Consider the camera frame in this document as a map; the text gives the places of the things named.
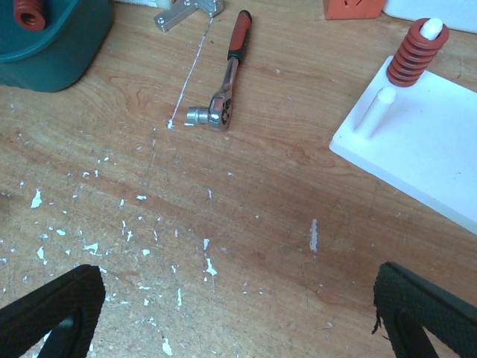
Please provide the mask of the white lidded toolbox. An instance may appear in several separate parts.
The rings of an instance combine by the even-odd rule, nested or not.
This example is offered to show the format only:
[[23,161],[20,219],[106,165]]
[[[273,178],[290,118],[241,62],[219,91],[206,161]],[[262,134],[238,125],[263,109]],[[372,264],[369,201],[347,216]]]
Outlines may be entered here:
[[408,21],[439,18],[448,28],[475,34],[476,5],[476,0],[387,0],[383,12]]

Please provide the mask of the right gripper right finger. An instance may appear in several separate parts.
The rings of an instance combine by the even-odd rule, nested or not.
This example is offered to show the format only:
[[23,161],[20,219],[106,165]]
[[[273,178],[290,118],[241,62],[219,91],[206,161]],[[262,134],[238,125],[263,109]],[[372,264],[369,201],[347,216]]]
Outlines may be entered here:
[[460,357],[476,356],[476,307],[394,262],[380,265],[373,286],[376,323],[396,357],[436,357],[426,331]]

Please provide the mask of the small metal bracket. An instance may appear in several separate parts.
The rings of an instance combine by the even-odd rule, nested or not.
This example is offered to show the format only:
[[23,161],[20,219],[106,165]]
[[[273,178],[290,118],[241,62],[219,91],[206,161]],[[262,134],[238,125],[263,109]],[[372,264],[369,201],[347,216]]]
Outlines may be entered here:
[[209,18],[213,18],[223,9],[222,0],[172,1],[168,8],[154,17],[154,22],[162,32],[167,32],[197,10],[202,10]]

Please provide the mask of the white peg fixture board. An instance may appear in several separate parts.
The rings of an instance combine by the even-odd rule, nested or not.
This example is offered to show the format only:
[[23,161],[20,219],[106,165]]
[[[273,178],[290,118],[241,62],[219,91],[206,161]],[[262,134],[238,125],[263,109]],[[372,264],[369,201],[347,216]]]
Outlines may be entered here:
[[476,231],[476,93],[431,73],[389,82],[386,59],[335,132],[336,154]]

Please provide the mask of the teal plastic tray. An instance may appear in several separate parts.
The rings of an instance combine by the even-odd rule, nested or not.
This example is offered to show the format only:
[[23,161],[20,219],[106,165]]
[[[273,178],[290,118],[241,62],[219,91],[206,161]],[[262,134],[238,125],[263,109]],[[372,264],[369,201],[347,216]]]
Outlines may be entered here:
[[57,92],[89,68],[113,23],[111,1],[44,1],[45,28],[29,31],[1,2],[1,84]]

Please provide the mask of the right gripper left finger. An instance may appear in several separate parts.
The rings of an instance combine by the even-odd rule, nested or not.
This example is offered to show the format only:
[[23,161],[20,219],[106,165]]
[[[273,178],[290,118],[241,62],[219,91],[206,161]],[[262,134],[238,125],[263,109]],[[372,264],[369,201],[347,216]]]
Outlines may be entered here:
[[1,356],[21,357],[48,335],[39,357],[85,357],[104,300],[99,267],[66,272],[1,308]]

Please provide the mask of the small red box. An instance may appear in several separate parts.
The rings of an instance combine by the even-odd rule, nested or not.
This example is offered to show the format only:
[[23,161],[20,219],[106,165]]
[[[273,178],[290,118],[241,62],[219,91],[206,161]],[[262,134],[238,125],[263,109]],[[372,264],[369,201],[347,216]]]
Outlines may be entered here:
[[385,0],[323,0],[326,20],[375,19],[382,12]]

